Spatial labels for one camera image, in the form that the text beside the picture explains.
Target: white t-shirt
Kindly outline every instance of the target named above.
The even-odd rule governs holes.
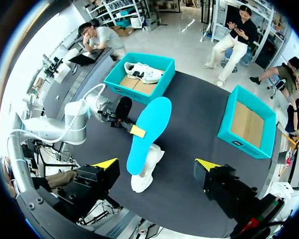
[[[98,37],[90,38],[90,46],[99,45],[100,42],[106,42],[107,47],[112,47],[114,50],[125,49],[125,45],[120,39],[119,35],[107,26],[100,26],[96,28]]]

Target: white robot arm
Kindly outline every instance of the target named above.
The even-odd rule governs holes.
[[[13,130],[7,140],[7,149],[20,192],[33,187],[20,144],[29,138],[49,143],[62,141],[73,145],[82,144],[86,139],[86,123],[91,116],[101,122],[108,121],[108,117],[113,116],[112,102],[101,96],[104,88],[104,84],[99,84],[79,101],[68,103],[64,110],[65,122],[49,118],[22,120],[18,114],[14,114]]]

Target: laptop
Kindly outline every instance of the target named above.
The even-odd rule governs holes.
[[[79,55],[71,58],[69,61],[76,63],[80,66],[86,66],[86,65],[94,63],[99,58],[99,56],[101,55],[101,53],[103,51],[104,51],[104,49],[103,50],[95,49],[95,50],[93,50],[92,53],[84,52],[83,54],[79,54]]]

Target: woman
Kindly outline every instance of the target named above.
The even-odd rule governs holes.
[[[231,30],[230,34],[220,40],[211,53],[211,59],[204,66],[207,69],[213,69],[220,62],[222,53],[230,47],[234,47],[233,53],[225,66],[223,72],[218,77],[216,85],[222,87],[227,77],[232,73],[235,65],[246,54],[248,43],[253,42],[257,37],[257,28],[251,21],[251,9],[245,5],[239,8],[239,15],[233,16],[233,19],[227,23]]]

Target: white pants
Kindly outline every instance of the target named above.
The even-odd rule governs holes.
[[[273,110],[276,113],[276,124],[280,123],[280,125],[282,126],[280,130],[282,132],[285,131],[285,128],[288,124],[288,106],[288,100],[285,98],[281,91],[277,91]]]
[[[211,59],[207,63],[207,66],[209,67],[212,68],[215,67],[223,57],[224,51],[226,51],[230,47],[234,47],[233,54],[231,55],[223,72],[218,77],[218,79],[222,82],[224,82],[227,79],[227,77],[233,72],[235,65],[246,54],[248,45],[239,42],[238,36],[236,36],[234,39],[230,34],[228,34],[213,47],[213,51],[211,53]]]

